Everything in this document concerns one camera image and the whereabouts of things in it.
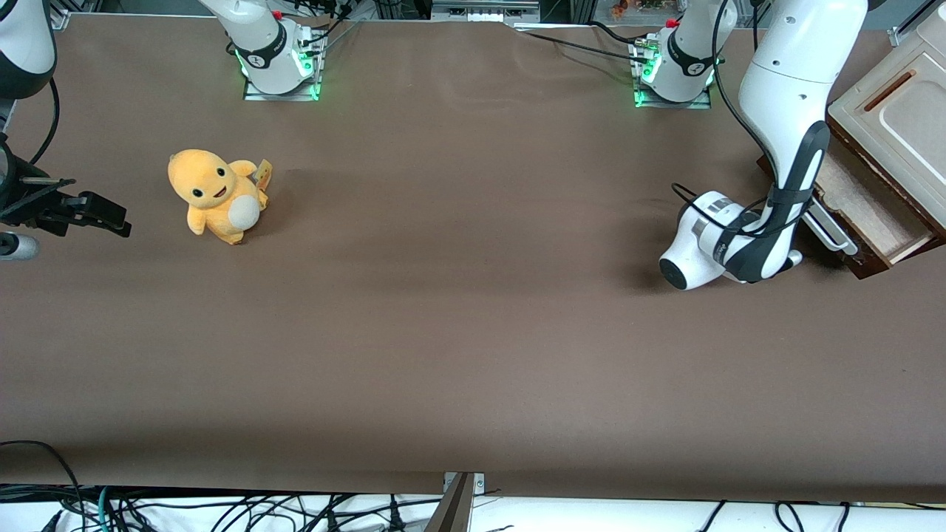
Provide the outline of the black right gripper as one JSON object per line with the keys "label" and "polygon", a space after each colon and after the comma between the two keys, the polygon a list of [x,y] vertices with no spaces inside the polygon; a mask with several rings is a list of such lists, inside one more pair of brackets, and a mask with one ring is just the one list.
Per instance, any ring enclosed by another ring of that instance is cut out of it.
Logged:
{"label": "black right gripper", "polygon": [[68,197],[61,189],[71,184],[75,184],[74,179],[41,178],[38,184],[26,184],[19,178],[3,178],[1,222],[11,227],[24,225],[40,229],[64,238],[69,223],[54,220],[56,209],[62,206],[77,210],[77,225],[104,229],[121,238],[131,236],[127,209],[91,191]]}

